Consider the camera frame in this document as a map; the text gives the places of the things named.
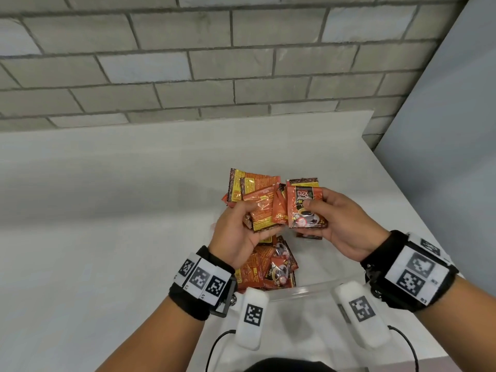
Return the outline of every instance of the finger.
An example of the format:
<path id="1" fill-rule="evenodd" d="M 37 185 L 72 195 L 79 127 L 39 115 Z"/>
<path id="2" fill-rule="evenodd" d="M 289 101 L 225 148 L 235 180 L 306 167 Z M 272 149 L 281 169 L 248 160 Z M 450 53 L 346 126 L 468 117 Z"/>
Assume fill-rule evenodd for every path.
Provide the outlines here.
<path id="1" fill-rule="evenodd" d="M 322 236 L 322 230 L 312 230 L 308 228 L 297 228 L 296 232 L 299 232 L 303 235 L 311 235 L 311 236 Z"/>
<path id="2" fill-rule="evenodd" d="M 284 229 L 284 226 L 279 226 L 279 227 L 272 228 L 270 230 L 261 231 L 258 233 L 258 235 L 260 236 L 260 240 L 264 240 L 264 239 L 267 239 L 269 237 L 273 237 L 275 234 L 277 234 L 279 232 L 282 232 L 283 229 Z"/>
<path id="3" fill-rule="evenodd" d="M 256 210 L 257 206 L 254 201 L 238 201 L 233 210 L 237 217 L 244 217 L 246 213 Z"/>
<path id="4" fill-rule="evenodd" d="M 344 194 L 322 187 L 322 199 L 329 205 L 334 205 Z"/>
<path id="5" fill-rule="evenodd" d="M 323 215 L 327 220 L 332 217 L 335 211 L 332 205 L 320 200 L 305 200 L 303 206 L 314 213 Z"/>

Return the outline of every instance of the wire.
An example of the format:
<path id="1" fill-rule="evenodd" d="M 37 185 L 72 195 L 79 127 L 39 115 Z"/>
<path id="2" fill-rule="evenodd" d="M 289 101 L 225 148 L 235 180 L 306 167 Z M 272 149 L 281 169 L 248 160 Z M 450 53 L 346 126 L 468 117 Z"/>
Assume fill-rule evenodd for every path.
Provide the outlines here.
<path id="1" fill-rule="evenodd" d="M 403 334 L 402 331 L 399 329 L 396 329 L 394 326 L 388 325 L 388 328 L 391 330 L 394 330 L 395 332 L 398 332 L 403 338 L 405 338 L 406 343 L 408 346 L 410 346 L 410 349 L 412 349 L 412 354 L 413 354 L 413 359 L 415 360 L 415 372 L 419 372 L 419 359 L 417 358 L 417 353 L 415 352 L 415 349 L 413 348 L 413 344 L 408 340 L 405 334 Z"/>
<path id="2" fill-rule="evenodd" d="M 236 331 L 234 329 L 232 330 L 228 330 L 228 331 L 225 331 L 224 333 L 222 333 L 221 335 L 219 335 L 217 337 L 217 339 L 215 340 L 213 346 L 212 346 L 212 349 L 210 350 L 210 354 L 208 355 L 208 359 L 207 359 L 207 365 L 205 367 L 205 372 L 208 372 L 208 364 L 210 364 L 210 358 L 212 357 L 212 353 L 214 352 L 214 348 L 215 348 L 215 345 L 217 344 L 217 342 L 220 341 L 220 339 L 222 337 L 224 337 L 225 335 L 228 335 L 228 334 L 236 334 Z"/>

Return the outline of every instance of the white table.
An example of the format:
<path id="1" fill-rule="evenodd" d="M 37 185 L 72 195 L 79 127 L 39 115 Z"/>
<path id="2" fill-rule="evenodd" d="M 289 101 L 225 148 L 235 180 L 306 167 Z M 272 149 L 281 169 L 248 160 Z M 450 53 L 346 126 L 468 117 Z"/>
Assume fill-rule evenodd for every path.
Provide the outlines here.
<path id="1" fill-rule="evenodd" d="M 0 134 L 0 369 L 94 370 L 167 294 L 223 210 L 229 168 L 284 179 L 318 176 L 388 229 L 432 234 L 361 139 L 371 112 Z M 288 237 L 299 286 L 363 275 L 327 242 Z M 379 303 L 419 359 L 446 356 L 411 313 Z M 262 347 L 220 342 L 215 371 L 270 356 L 336 369 L 412 360 L 395 334 L 354 343 L 329 295 L 271 303 Z M 189 371 L 236 316 L 211 317 Z"/>

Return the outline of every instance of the white wall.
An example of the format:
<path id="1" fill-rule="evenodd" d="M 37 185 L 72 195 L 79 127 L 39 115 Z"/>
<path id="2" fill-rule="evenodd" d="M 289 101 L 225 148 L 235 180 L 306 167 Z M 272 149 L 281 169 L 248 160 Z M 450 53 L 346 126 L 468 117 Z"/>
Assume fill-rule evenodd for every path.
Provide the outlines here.
<path id="1" fill-rule="evenodd" d="M 496 295 L 496 0 L 470 0 L 375 154 L 463 274 Z"/>

